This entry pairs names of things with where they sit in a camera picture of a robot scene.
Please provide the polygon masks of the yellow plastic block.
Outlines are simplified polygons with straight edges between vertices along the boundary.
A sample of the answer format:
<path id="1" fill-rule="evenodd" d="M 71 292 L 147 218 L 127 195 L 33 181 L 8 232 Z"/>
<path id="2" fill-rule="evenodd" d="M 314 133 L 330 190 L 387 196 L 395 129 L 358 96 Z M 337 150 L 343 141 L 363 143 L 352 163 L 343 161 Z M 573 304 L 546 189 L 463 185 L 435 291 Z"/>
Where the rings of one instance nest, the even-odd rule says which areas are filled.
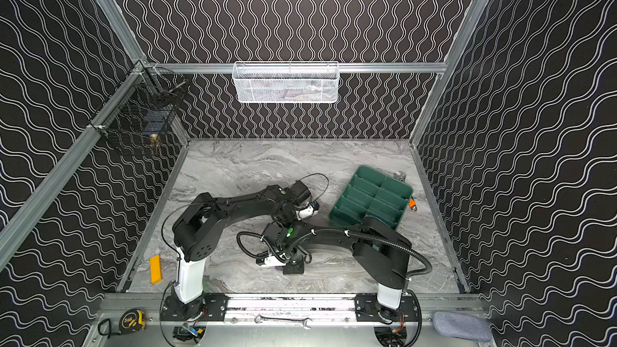
<path id="1" fill-rule="evenodd" d="M 151 284 L 162 282 L 162 264 L 160 255 L 154 255 L 149 258 L 149 275 Z"/>

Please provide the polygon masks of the grey cloth pad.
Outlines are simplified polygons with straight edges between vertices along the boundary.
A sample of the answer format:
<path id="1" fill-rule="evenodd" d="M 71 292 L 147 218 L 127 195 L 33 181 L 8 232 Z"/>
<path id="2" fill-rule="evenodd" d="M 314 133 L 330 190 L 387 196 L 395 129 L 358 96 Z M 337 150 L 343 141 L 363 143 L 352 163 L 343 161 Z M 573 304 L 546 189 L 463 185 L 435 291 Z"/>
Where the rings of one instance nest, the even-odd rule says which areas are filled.
<path id="1" fill-rule="evenodd" d="M 486 320 L 463 313 L 435 312 L 432 322 L 435 331 L 445 337 L 474 342 L 491 342 L 493 336 Z"/>

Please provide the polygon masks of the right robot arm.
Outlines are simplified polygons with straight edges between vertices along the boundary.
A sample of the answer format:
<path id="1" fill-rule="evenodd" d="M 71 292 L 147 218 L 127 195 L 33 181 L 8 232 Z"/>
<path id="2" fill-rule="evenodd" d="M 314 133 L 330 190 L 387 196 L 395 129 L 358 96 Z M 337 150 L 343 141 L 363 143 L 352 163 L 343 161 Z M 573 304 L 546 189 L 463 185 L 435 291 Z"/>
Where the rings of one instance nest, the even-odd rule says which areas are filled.
<path id="1" fill-rule="evenodd" d="M 350 227 L 298 222 L 279 228 L 269 224 L 257 238 L 286 267 L 305 262 L 305 253 L 311 247 L 335 247 L 351 252 L 355 261 L 377 282 L 377 302 L 390 311 L 400 308 L 411 277 L 432 271 L 431 262 L 414 250 L 407 238 L 373 216 Z"/>

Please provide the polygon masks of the silver combination wrench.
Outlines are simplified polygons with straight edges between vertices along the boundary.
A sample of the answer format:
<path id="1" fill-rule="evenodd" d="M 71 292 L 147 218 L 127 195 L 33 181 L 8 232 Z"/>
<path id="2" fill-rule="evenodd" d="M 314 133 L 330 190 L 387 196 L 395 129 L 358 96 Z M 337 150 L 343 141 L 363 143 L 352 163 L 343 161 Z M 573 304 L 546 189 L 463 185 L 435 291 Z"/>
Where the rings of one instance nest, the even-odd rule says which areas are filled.
<path id="1" fill-rule="evenodd" d="M 311 326 L 309 325 L 311 319 L 293 319 L 293 318 L 282 318 L 282 317 L 273 317 L 273 316 L 263 316 L 257 315 L 254 318 L 254 322 L 256 324 L 265 324 L 265 323 L 281 323 L 286 325 L 298 325 L 302 327 L 302 329 L 310 330 Z"/>

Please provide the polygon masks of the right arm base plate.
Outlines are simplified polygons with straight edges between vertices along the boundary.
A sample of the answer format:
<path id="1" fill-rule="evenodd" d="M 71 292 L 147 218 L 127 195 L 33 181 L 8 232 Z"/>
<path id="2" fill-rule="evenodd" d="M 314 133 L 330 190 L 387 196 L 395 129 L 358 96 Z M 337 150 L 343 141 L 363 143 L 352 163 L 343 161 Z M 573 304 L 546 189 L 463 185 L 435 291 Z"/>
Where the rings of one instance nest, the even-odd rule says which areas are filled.
<path id="1" fill-rule="evenodd" d="M 353 299 L 353 310 L 359 322 L 381 324 L 418 321 L 421 308 L 416 299 L 403 297 L 397 309 L 379 304 L 376 294 L 358 294 Z"/>

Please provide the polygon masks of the white mesh wall basket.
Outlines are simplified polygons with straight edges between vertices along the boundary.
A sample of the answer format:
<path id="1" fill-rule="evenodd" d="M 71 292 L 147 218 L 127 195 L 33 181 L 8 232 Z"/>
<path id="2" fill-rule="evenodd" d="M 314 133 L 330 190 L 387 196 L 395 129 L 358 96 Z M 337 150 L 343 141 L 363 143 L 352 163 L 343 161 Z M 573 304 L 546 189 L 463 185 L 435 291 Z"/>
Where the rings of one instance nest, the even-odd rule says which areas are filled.
<path id="1" fill-rule="evenodd" d="M 336 61 L 237 61 L 231 76 L 238 101 L 252 104 L 332 104 L 341 83 Z"/>

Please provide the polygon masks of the brass padlock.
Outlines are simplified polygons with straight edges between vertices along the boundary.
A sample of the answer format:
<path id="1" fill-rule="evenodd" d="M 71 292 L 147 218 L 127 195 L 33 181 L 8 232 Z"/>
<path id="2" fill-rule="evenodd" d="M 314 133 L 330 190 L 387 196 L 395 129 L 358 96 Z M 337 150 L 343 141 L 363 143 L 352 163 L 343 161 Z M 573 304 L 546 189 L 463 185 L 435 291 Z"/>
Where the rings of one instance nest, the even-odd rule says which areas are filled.
<path id="1" fill-rule="evenodd" d="M 149 146 L 151 149 L 157 149 L 160 146 L 160 139 L 157 133 L 149 135 Z"/>

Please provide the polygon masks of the aluminium front rail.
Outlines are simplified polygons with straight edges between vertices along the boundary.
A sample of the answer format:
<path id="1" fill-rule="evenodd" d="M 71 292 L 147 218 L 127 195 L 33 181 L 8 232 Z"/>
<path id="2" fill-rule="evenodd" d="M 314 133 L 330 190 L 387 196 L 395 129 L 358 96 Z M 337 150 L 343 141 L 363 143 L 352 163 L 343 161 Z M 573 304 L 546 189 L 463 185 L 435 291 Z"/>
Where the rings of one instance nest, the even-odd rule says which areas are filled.
<path id="1" fill-rule="evenodd" d="M 224 294 L 229 297 L 223 321 L 196 321 L 197 325 L 214 326 L 298 326 L 281 323 L 256 324 L 257 315 L 282 318 L 310 318 L 311 328 L 383 326 L 377 322 L 359 322 L 353 310 L 358 294 Z M 484 316 L 485 306 L 477 295 L 418 293 L 417 301 L 424 321 L 435 312 L 463 313 Z M 101 303 L 98 318 L 111 318 L 117 324 L 121 315 L 132 308 L 145 312 L 148 324 L 159 323 L 162 308 L 160 293 L 109 294 Z M 184 321 L 163 321 L 164 325 L 181 325 Z"/>

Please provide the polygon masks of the yellow black tape measure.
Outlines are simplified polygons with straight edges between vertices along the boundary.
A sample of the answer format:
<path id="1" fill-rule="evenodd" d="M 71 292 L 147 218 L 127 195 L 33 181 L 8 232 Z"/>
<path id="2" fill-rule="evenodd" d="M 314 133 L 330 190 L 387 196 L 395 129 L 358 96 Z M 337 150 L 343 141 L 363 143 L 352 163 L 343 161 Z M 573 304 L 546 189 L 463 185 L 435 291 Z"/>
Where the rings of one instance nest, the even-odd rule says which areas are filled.
<path id="1" fill-rule="evenodd" d="M 118 326 L 114 329 L 112 319 L 106 318 L 97 325 L 97 332 L 103 337 L 125 336 L 139 331 L 146 327 L 145 313 L 137 308 L 126 311 L 118 321 Z"/>

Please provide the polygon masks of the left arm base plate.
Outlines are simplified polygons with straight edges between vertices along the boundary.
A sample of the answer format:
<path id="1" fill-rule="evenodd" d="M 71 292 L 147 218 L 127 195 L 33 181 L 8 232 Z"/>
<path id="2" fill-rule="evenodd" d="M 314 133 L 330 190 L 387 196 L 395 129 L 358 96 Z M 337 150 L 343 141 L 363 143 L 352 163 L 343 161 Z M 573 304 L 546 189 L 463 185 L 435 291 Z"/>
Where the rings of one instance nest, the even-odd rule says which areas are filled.
<path id="1" fill-rule="evenodd" d="M 176 292 L 165 298 L 160 311 L 162 321 L 223 321 L 228 310 L 229 297 L 221 293 L 202 294 L 188 303 L 182 302 Z"/>

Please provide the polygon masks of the orange handled adjustable wrench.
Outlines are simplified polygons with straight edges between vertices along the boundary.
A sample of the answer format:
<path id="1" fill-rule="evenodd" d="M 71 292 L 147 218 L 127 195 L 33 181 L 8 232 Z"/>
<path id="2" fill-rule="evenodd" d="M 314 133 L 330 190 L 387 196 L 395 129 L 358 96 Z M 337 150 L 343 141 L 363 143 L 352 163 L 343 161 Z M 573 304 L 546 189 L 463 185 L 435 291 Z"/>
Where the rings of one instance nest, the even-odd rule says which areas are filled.
<path id="1" fill-rule="evenodd" d="M 406 182 L 407 174 L 403 171 L 396 171 L 395 173 L 393 173 L 393 176 L 394 176 L 394 179 L 396 179 L 399 182 L 402 182 L 402 183 Z M 413 195 L 411 195 L 411 197 L 409 198 L 408 206 L 411 211 L 417 212 L 417 205 L 416 205 L 416 201 L 413 198 Z"/>

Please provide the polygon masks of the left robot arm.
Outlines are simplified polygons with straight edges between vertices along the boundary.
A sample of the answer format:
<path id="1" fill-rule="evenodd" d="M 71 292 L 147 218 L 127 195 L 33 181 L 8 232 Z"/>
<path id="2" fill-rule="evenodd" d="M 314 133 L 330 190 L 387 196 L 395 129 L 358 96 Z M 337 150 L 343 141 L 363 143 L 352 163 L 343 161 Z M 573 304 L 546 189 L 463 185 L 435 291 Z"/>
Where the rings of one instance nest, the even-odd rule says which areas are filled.
<path id="1" fill-rule="evenodd" d="M 215 250 L 227 227 L 260 216 L 269 216 L 277 225 L 287 227 L 318 210 L 319 203 L 301 181 L 288 187 L 271 185 L 236 197 L 198 195 L 172 226 L 179 254 L 176 297 L 180 303 L 189 304 L 202 296 L 205 259 Z"/>

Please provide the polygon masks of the green divided plastic tray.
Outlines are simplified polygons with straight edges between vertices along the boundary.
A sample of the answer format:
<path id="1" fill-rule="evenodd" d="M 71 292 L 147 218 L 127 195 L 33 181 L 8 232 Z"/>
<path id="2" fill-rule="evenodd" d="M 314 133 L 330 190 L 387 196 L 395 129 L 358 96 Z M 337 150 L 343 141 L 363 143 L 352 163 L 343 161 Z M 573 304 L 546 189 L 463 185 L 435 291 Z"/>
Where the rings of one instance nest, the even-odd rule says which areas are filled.
<path id="1" fill-rule="evenodd" d="M 329 225 L 353 226 L 370 216 L 396 231 L 413 194 L 408 184 L 360 165 L 329 212 Z"/>

